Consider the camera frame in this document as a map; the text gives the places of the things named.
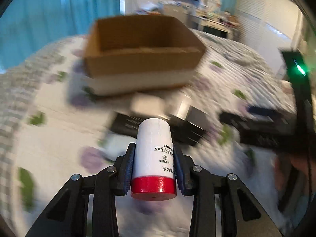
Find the person right hand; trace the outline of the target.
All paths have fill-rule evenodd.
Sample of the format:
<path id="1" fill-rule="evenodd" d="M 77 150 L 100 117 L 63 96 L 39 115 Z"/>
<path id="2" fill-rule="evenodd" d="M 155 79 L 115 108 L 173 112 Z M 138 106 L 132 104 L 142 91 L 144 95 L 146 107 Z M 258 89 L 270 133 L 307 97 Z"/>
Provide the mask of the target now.
<path id="1" fill-rule="evenodd" d="M 278 155 L 274 161 L 278 210 L 291 216 L 303 202 L 303 210 L 315 195 L 315 160 L 306 157 Z"/>

